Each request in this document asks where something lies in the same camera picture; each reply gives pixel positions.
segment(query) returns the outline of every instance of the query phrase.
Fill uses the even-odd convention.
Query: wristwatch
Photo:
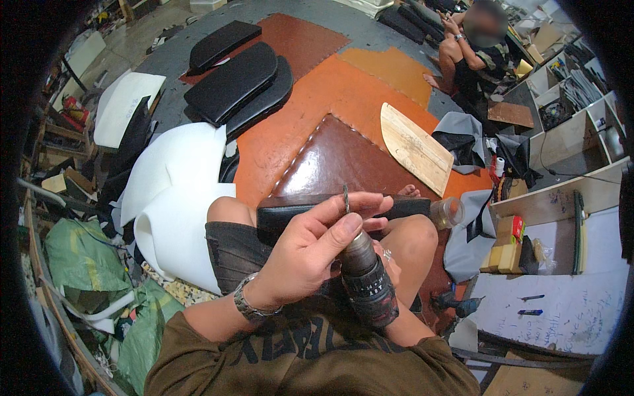
[[[257,272],[255,274],[251,274],[244,278],[242,282],[238,285],[236,290],[233,292],[233,302],[236,305],[238,311],[244,316],[249,322],[259,322],[264,320],[265,318],[273,315],[277,315],[281,312],[282,307],[277,308],[276,310],[262,310],[253,308],[249,305],[249,303],[244,299],[242,295],[242,288],[245,284],[251,282],[257,276]]]

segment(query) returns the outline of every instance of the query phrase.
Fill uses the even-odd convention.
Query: concrete floor
[[[191,120],[183,113],[186,107],[183,94],[190,86],[179,81],[178,77],[188,69],[191,48],[206,35],[233,20],[257,23],[277,12],[344,34],[352,42],[339,52],[348,47],[385,51],[394,46],[438,73],[436,66],[427,58],[427,55],[437,55],[437,51],[429,45],[418,45],[362,12],[332,0],[234,0],[204,16],[197,15],[197,22],[185,27],[151,55],[146,55],[145,51],[164,27],[184,25],[185,18],[194,15],[189,11],[188,0],[171,0],[134,25],[123,26],[106,36],[104,40],[107,48],[84,74],[90,73],[86,82],[92,84],[103,70],[108,70],[102,85],[104,88],[128,68],[141,73],[164,75],[167,77],[165,92],[154,113],[154,119],[159,122],[156,133],[188,124]],[[428,111],[438,119],[449,111],[462,112],[449,96],[437,90],[432,92]]]

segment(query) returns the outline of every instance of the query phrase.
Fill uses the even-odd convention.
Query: person
[[[425,74],[424,79],[446,94],[459,92],[477,111],[481,112],[483,105],[486,110],[486,100],[493,93],[503,93],[515,80],[504,41],[507,16],[494,1],[480,0],[467,12],[441,20],[444,41],[438,58],[432,61],[438,64],[442,77]]]
[[[401,194],[420,196],[411,185]],[[333,196],[296,215],[270,248],[257,239],[251,208],[218,198],[205,228],[226,295],[167,322],[145,394],[479,395],[473,374],[409,311],[438,237],[423,215],[373,218],[393,203],[351,193],[345,214],[343,196]],[[374,249],[396,287],[399,315],[384,329],[356,319],[333,265],[362,228],[382,233]]]

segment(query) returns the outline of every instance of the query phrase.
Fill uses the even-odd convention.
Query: cordless drill
[[[347,192],[344,185],[346,212],[349,213]],[[361,230],[337,258],[341,262],[344,288],[361,322],[376,328],[384,328],[393,322],[399,314],[396,291],[381,257],[374,251],[370,235]]]

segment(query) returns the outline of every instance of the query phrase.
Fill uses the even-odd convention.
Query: brown t-shirt
[[[479,395],[440,337],[403,348],[322,314],[284,315],[217,343],[177,312],[165,327],[146,395]]]

